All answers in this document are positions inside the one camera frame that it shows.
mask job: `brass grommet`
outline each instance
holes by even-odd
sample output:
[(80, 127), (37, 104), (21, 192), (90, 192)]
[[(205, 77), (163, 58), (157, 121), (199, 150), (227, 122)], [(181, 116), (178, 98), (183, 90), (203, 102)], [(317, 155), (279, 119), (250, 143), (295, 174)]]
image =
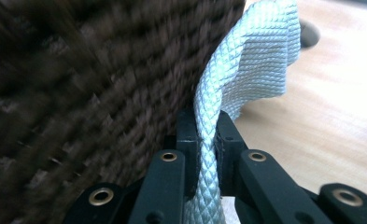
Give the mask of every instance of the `brass grommet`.
[(249, 158), (253, 161), (265, 161), (267, 157), (260, 152), (251, 152), (249, 153)]
[(165, 152), (161, 155), (161, 159), (163, 161), (175, 161), (177, 159), (177, 155), (172, 152)]
[(90, 202), (90, 204), (94, 206), (101, 206), (106, 203), (109, 203), (113, 199), (113, 197), (114, 197), (113, 190), (109, 188), (101, 188), (101, 189), (94, 190), (90, 194), (88, 201)]
[(348, 189), (334, 189), (332, 191), (332, 196), (341, 203), (345, 203), (353, 207), (360, 207), (363, 205), (363, 200), (357, 194)]

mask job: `dark brown woven fabric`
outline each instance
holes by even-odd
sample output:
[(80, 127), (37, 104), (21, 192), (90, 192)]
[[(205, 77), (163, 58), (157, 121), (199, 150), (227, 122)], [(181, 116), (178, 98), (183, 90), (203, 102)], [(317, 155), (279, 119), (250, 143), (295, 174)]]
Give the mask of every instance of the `dark brown woven fabric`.
[(244, 0), (0, 0), (0, 223), (145, 174)]

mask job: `white cloth fold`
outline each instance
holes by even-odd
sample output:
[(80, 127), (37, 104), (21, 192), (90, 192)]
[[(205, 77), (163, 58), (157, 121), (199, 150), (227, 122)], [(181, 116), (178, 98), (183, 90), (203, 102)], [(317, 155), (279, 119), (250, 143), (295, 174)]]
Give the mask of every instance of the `white cloth fold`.
[(196, 195), (186, 204), (186, 223), (224, 223), (213, 146), (219, 111), (236, 119), (244, 103), (283, 94), (286, 68), (299, 50), (295, 0), (260, 1), (212, 55), (194, 99), (202, 167)]

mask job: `light wood table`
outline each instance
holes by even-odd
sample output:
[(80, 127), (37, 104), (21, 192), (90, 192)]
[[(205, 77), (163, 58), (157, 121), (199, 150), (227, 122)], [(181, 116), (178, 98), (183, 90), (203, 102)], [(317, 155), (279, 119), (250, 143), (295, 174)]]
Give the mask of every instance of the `light wood table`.
[(318, 44), (289, 67), (286, 94), (246, 104), (235, 124), (249, 148), (273, 155), (300, 186), (318, 193), (340, 182), (367, 193), (367, 7), (298, 7), (319, 29)]

